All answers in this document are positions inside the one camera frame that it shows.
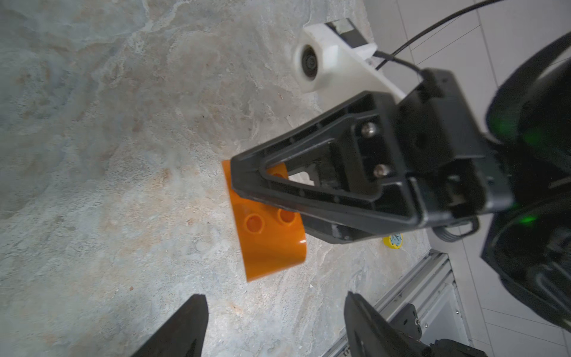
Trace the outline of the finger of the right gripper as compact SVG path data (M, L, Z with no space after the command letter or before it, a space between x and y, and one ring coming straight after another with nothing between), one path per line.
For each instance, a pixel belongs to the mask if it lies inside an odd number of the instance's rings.
M330 244L349 244L380 238L387 215L344 215L333 218L301 216L306 233Z

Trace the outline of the orange curved lego brick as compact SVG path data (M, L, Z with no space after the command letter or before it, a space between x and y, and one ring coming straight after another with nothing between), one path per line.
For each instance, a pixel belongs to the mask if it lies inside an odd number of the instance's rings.
M232 188L230 161L222 162L248 282L305 262L306 232L299 213L240 197Z

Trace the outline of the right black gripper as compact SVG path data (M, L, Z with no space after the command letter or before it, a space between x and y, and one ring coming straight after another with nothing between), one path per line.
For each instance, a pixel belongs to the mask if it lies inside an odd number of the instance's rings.
M388 229L447 226L514 202L456 78L427 68L405 94L362 92L234 156L246 199L317 218L387 215Z

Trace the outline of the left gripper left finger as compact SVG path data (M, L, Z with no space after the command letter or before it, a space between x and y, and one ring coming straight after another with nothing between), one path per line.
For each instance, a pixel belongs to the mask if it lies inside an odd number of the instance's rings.
M192 295L132 356L201 356L208 328L205 295Z

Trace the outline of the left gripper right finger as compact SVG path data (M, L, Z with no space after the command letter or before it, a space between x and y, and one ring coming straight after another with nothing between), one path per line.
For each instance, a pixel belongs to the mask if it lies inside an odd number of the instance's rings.
M419 338L416 307L407 303L389 322L360 294L349 292L343 316L352 356L484 356L474 347L440 339L426 345Z

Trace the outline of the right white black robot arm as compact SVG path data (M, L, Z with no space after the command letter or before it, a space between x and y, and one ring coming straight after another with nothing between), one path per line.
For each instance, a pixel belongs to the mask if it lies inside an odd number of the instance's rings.
M245 199L301 215L307 232L349 244L493 217L482 258L506 290L570 328L570 47L565 34L496 92L480 132L450 71L422 69L402 100L363 90L230 160Z

